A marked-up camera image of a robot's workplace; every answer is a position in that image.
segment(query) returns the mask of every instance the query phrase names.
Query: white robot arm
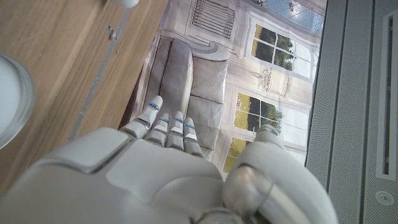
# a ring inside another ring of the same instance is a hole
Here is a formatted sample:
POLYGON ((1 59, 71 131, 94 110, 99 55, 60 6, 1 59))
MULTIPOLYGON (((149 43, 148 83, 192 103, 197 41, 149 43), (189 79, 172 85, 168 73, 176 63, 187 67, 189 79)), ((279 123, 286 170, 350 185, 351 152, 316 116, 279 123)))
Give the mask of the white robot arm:
POLYGON ((224 182, 195 127, 156 96, 120 131, 101 128, 32 165, 0 199, 4 223, 337 223, 318 180, 262 126, 224 182))

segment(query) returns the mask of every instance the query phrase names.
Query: gray sofa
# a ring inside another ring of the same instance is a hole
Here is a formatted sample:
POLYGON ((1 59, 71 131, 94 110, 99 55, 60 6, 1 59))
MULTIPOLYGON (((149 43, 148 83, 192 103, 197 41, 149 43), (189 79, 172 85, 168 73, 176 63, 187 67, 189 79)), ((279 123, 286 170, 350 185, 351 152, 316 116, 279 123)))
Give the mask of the gray sofa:
POLYGON ((179 39, 159 42, 152 67, 146 104, 155 95, 164 102, 160 113, 181 111, 191 117, 198 143, 210 160, 221 127, 227 60, 207 60, 192 55, 190 45, 179 39))

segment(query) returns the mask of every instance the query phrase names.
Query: wooden table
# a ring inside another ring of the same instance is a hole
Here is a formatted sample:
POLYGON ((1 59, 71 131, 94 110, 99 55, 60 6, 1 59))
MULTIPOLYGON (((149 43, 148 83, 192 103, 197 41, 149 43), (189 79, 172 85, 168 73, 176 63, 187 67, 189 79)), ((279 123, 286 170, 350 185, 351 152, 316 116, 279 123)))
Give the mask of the wooden table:
POLYGON ((166 5, 141 0, 124 10, 107 0, 0 2, 0 51, 28 69, 36 90, 30 119, 0 150, 0 195, 69 138, 118 127, 166 5))

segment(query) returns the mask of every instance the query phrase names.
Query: robotic finger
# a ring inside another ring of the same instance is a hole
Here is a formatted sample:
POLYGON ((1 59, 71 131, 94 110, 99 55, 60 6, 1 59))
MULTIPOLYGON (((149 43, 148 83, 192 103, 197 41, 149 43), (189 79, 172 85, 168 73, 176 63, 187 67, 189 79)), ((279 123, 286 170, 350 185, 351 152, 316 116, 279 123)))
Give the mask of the robotic finger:
POLYGON ((166 147, 171 147, 184 151, 182 127, 182 113, 178 111, 171 121, 169 135, 167 136, 166 147))
POLYGON ((191 118, 185 118, 184 120, 183 135, 185 152, 204 158, 203 152, 198 144, 197 134, 191 118))
POLYGON ((142 114, 121 128, 121 130, 131 134, 135 138, 144 138, 148 130, 152 127, 162 104, 162 97, 155 96, 151 103, 144 108, 142 114))

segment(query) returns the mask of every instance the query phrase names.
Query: window pane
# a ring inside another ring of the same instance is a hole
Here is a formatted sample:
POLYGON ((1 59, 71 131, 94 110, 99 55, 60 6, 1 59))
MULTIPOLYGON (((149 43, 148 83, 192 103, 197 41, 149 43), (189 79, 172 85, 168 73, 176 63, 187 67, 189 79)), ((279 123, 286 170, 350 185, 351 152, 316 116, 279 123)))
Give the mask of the window pane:
POLYGON ((276 128, 276 131, 277 131, 278 133, 281 132, 280 123, 278 123, 278 122, 271 121, 271 120, 269 120, 269 119, 267 119, 267 118, 261 118, 261 125, 263 125, 263 124, 269 124, 269 125, 271 125, 272 127, 276 128))
POLYGON ((223 168, 223 172, 231 172, 232 167, 235 165, 236 159, 233 157, 226 157, 225 163, 224 163, 224 168, 223 168))
POLYGON ((246 145, 249 143, 250 143, 249 141, 243 139, 232 138, 228 155, 233 157, 238 157, 243 152, 243 149, 246 147, 246 145))
POLYGON ((251 47, 251 55, 263 60, 265 62, 272 63, 272 54, 274 53, 274 48, 259 42, 258 40, 253 40, 253 45, 251 47))
POLYGON ((307 131, 287 124, 282 124, 282 139, 299 146, 307 146, 307 131))
POLYGON ((277 47, 287 50, 290 53, 294 53, 294 41, 288 37, 278 34, 277 47))
POLYGON ((238 100, 236 101, 236 109, 260 115, 260 100, 247 96, 243 93, 238 93, 238 100))
POLYGON ((311 76, 311 63, 308 61, 304 61, 300 58, 296 58, 294 60, 294 73, 302 75, 304 77, 310 78, 311 76))
POLYGON ((270 43, 272 45, 275 44, 275 40, 276 40, 275 32, 273 32, 269 29, 263 28, 259 24, 256 24, 256 32, 254 33, 254 36, 256 38, 263 40, 267 43, 270 43))
POLYGON ((304 130, 308 129, 308 114, 290 108, 282 108, 282 113, 284 124, 304 130))
POLYGON ((298 42, 296 43, 296 56, 298 56, 300 58, 304 58, 305 60, 311 61, 310 49, 308 49, 308 47, 306 47, 298 42))
POLYGON ((282 113, 278 112, 274 105, 263 101, 261 102, 261 116, 278 122, 282 119, 282 113))
POLYGON ((281 66, 286 70, 293 70, 293 55, 287 54, 281 50, 276 50, 274 64, 281 66))
POLYGON ((260 117, 237 110, 234 126, 248 131, 257 131, 260 126, 260 117))

